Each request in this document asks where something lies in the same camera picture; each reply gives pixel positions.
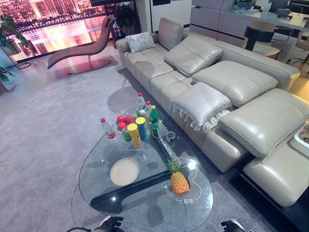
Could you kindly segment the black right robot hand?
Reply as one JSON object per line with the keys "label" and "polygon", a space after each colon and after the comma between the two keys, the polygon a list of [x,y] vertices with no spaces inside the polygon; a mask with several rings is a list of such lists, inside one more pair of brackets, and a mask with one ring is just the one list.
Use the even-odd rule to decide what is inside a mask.
{"label": "black right robot hand", "polygon": [[228,220],[221,222],[224,232],[246,232],[245,229],[236,220]]}

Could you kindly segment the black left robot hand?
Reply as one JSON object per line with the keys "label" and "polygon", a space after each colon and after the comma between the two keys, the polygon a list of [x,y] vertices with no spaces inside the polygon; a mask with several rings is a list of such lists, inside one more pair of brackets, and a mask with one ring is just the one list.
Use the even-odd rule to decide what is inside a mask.
{"label": "black left robot hand", "polygon": [[120,228],[123,219],[123,217],[108,217],[95,230],[98,232],[124,232]]}

